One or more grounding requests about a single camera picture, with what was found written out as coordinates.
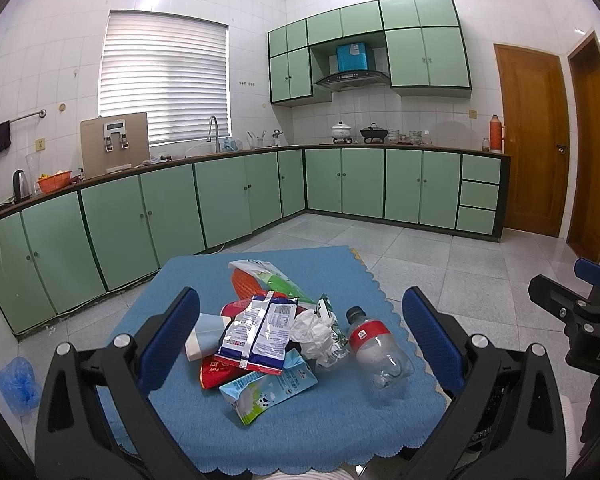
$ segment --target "white pot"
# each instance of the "white pot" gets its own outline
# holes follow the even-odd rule
[[[349,139],[351,137],[351,126],[338,121],[338,124],[331,127],[331,137],[334,139]]]

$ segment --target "brown door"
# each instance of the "brown door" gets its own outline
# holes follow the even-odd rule
[[[567,193],[569,115],[560,59],[495,45],[511,156],[504,225],[558,236]]]
[[[600,261],[600,48],[593,34],[569,56],[578,116],[578,177],[567,243]]]

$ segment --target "black bottle cap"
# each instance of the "black bottle cap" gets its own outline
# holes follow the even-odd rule
[[[350,325],[353,325],[357,318],[364,316],[366,316],[366,313],[364,310],[362,310],[362,307],[352,306],[349,310],[347,310],[347,321],[349,321]]]

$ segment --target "silver bolt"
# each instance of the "silver bolt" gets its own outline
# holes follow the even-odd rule
[[[471,336],[471,344],[476,348],[487,348],[489,340],[482,334],[475,334]]]
[[[71,350],[71,345],[69,345],[69,343],[60,343],[56,347],[56,354],[67,355],[69,353],[69,350]]]
[[[536,354],[538,357],[542,357],[544,354],[546,354],[546,350],[544,349],[544,346],[542,346],[540,343],[533,343],[531,345],[531,351]]]
[[[131,343],[131,336],[129,334],[119,334],[113,340],[113,346],[116,348],[124,348]]]

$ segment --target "window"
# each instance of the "window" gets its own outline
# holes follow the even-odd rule
[[[230,136],[227,26],[158,12],[112,10],[98,114],[146,112],[149,145],[202,139],[209,117]]]

